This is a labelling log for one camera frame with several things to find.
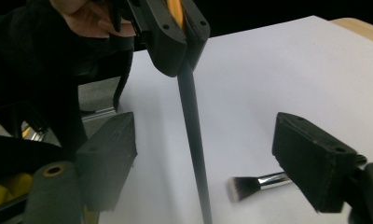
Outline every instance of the black metal rod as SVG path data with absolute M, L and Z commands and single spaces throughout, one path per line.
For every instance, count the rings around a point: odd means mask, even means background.
M 200 133 L 198 101 L 196 99 L 193 71 L 188 62 L 184 62 L 177 80 L 203 221 L 204 224 L 212 224 L 213 219 Z

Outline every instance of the paintbrush handle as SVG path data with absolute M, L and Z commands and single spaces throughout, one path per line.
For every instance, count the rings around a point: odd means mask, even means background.
M 261 189 L 270 189 L 292 182 L 285 172 L 279 172 L 272 175 L 262 175 L 257 179 Z

